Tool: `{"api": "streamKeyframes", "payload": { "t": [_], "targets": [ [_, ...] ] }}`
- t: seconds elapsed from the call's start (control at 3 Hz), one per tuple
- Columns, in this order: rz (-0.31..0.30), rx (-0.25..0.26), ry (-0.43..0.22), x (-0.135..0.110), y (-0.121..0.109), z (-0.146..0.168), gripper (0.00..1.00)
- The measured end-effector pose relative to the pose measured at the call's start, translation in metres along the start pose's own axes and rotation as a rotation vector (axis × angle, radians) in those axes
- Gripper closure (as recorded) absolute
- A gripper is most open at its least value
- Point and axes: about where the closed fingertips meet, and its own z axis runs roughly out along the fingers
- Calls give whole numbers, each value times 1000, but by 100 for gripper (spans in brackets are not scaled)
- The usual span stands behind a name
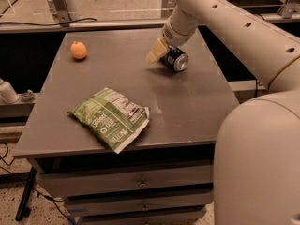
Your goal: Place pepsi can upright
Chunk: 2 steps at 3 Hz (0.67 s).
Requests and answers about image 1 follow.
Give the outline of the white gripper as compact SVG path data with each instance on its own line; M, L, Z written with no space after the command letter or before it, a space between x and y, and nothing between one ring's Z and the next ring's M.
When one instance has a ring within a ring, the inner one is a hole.
M168 53L168 44L175 47L184 45L193 36L199 24L200 20L193 9L183 9L176 6L162 28L163 38L158 38L155 41L146 56L146 60L150 63L156 63Z

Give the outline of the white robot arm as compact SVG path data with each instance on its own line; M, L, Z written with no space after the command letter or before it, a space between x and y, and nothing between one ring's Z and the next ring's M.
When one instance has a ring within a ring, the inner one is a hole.
M206 26L242 67L226 73L238 91L263 94L233 109L214 156L216 225L299 225L299 39L229 0L174 0L148 58L182 46Z

